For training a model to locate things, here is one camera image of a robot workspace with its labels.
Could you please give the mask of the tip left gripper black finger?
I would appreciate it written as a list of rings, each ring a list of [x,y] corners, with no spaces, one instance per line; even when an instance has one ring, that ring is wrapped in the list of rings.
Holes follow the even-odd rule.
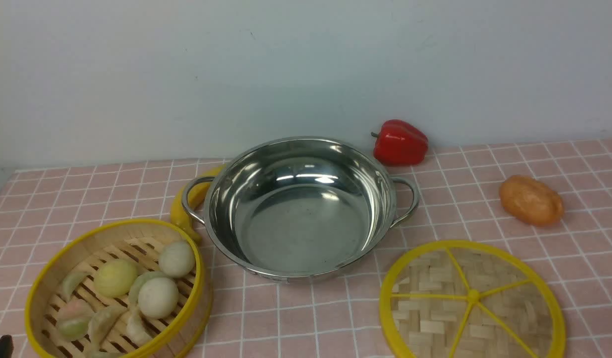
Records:
[[[0,358],[11,358],[13,354],[13,338],[11,335],[0,337]]]

